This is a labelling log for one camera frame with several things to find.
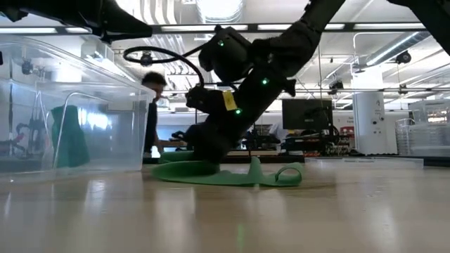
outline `computer monitor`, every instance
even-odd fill
[[[333,125],[331,100],[283,99],[283,128],[329,130]]]

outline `cable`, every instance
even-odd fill
[[[201,87],[205,86],[205,80],[203,79],[202,73],[200,72],[200,70],[198,69],[197,66],[195,66],[190,60],[186,59],[186,56],[189,56],[193,53],[195,53],[196,51],[199,51],[202,48],[202,46],[199,46],[191,51],[189,51],[188,53],[185,53],[183,55],[180,55],[178,53],[175,53],[173,51],[167,50],[165,48],[158,48],[156,46],[135,46],[132,48],[128,48],[127,50],[124,51],[124,59],[131,62],[131,63],[139,63],[141,64],[141,60],[132,58],[129,56],[130,53],[134,53],[134,52],[139,52],[139,51],[154,51],[154,52],[158,52],[158,53],[165,53],[169,56],[172,56],[172,58],[169,59],[164,59],[164,60],[155,60],[153,63],[169,63],[175,60],[180,60],[182,62],[184,62],[185,64],[187,64],[187,66],[191,67],[194,72],[198,75],[198,82],[200,84]]]

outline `dark hair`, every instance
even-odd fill
[[[167,85],[166,79],[164,78],[164,76],[160,73],[157,72],[149,72],[147,73],[143,79],[142,79],[142,84],[145,83],[154,83],[154,84],[161,84],[163,86]]]

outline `yellow label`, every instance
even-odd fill
[[[236,102],[234,101],[233,94],[231,91],[225,91],[222,93],[224,96],[224,102],[225,102],[225,108],[226,110],[236,110],[238,109],[238,106],[236,105]]]

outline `green cloth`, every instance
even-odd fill
[[[246,174],[236,174],[231,171],[221,171],[220,164],[206,161],[192,161],[192,151],[163,153],[158,166],[152,168],[152,175],[163,181],[194,183],[215,186],[298,186],[302,181],[298,162],[282,167],[277,173],[264,175],[261,162],[252,157],[250,169]],[[296,175],[282,175],[287,169],[297,171]]]
[[[51,140],[53,142],[53,159],[56,156],[58,146],[58,135],[61,129],[64,106],[59,106],[51,110],[53,116],[53,126],[51,127]],[[84,132],[78,122],[78,108],[68,105],[65,110],[65,117],[62,127],[62,135],[59,144],[57,168],[78,167],[90,161],[89,151],[86,144]]]

